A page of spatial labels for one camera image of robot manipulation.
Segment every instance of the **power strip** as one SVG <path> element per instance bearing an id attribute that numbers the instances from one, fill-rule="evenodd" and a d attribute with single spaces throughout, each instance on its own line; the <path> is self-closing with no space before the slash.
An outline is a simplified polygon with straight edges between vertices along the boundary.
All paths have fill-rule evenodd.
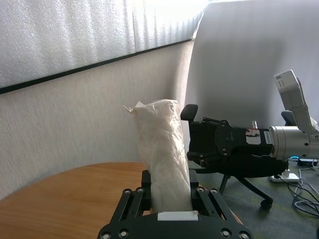
<path id="1" fill-rule="evenodd" d="M 289 182 L 289 183 L 298 183 L 298 182 L 300 182 L 299 177 L 296 174 L 294 174 L 294 173 L 290 173 L 289 176 L 280 175 L 280 177 L 283 180 L 285 180 L 286 182 Z M 275 176 L 268 177 L 268 179 L 270 181 L 272 181 L 273 183 L 284 183 L 283 180 L 281 180 L 280 178 L 275 178 Z"/>

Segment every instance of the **white tissue paper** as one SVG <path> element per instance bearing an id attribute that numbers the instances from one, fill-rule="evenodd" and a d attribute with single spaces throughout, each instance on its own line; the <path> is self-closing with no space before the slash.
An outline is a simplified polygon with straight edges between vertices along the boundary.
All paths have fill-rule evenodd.
<path id="1" fill-rule="evenodd" d="M 190 211 L 189 173 L 178 102 L 160 100 L 127 109 L 134 117 L 141 160 L 151 174 L 154 212 Z"/>

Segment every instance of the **round wooden table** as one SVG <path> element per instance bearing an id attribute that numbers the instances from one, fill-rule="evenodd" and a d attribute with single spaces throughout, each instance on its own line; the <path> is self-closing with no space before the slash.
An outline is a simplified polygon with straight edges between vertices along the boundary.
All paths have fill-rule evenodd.
<path id="1" fill-rule="evenodd" d="M 95 239 L 125 188 L 141 186 L 141 163 L 75 168 L 0 201 L 1 239 Z"/>

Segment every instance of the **black trim strip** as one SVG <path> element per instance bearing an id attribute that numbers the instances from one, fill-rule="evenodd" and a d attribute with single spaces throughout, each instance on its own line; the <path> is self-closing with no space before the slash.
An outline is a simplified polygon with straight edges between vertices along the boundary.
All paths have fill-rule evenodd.
<path id="1" fill-rule="evenodd" d="M 4 94 L 4 93 L 7 93 L 7 92 L 10 92 L 10 91 L 15 91 L 15 90 L 18 90 L 18 89 L 22 89 L 22 88 L 25 88 L 25 87 L 28 87 L 28 86 L 33 86 L 33 85 L 36 85 L 36 84 L 39 84 L 39 83 L 42 83 L 42 82 L 51 81 L 51 80 L 54 80 L 56 78 L 60 78 L 60 77 L 67 76 L 67 75 L 71 75 L 71 74 L 74 74 L 74 73 L 77 73 L 77 72 L 80 72 L 80 71 L 85 71 L 85 70 L 88 70 L 88 69 L 91 69 L 91 68 L 94 68 L 94 67 L 98 67 L 98 66 L 102 66 L 102 65 L 105 65 L 105 64 L 109 64 L 109 63 L 112 63 L 112 62 L 115 62 L 115 61 L 124 60 L 124 59 L 127 59 L 129 57 L 137 56 L 137 55 L 144 54 L 144 53 L 147 53 L 147 52 L 150 52 L 150 51 L 159 50 L 159 49 L 164 48 L 164 47 L 169 47 L 169 46 L 181 44 L 181 43 L 184 43 L 184 42 L 188 42 L 188 41 L 191 41 L 191 40 L 192 39 L 188 39 L 188 40 L 185 40 L 185 41 L 180 41 L 180 42 L 172 43 L 172 44 L 165 45 L 165 46 L 159 46 L 159 47 L 156 47 L 156 48 L 152 48 L 152 49 L 148 49 L 148 50 L 144 50 L 144 51 L 139 51 L 139 52 L 136 52 L 136 53 L 133 53 L 133 54 L 130 54 L 130 55 L 120 56 L 120 57 L 113 58 L 113 59 L 110 59 L 110 60 L 94 63 L 94 64 L 91 64 L 91 65 L 88 65 L 88 66 L 83 66 L 83 67 L 79 67 L 79 68 L 76 68 L 76 69 L 73 69 L 73 70 L 57 73 L 57 74 L 54 74 L 54 75 L 51 75 L 51 76 L 46 76 L 46 77 L 38 78 L 38 79 L 35 79 L 35 80 L 22 82 L 22 83 L 19 83 L 19 84 L 16 84 L 16 85 L 3 87 L 3 88 L 0 89 L 0 95 Z"/>

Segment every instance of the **chair caster wheel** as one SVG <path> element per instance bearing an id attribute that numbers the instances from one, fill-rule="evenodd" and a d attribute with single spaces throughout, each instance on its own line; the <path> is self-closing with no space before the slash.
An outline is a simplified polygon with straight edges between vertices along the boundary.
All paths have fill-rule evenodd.
<path id="1" fill-rule="evenodd" d="M 272 202 L 269 202 L 269 201 L 267 201 L 267 200 L 263 200 L 263 201 L 260 203 L 260 205 L 261 205 L 261 208 L 262 208 L 263 210 L 269 211 L 269 210 L 271 209 L 273 203 L 272 203 Z"/>

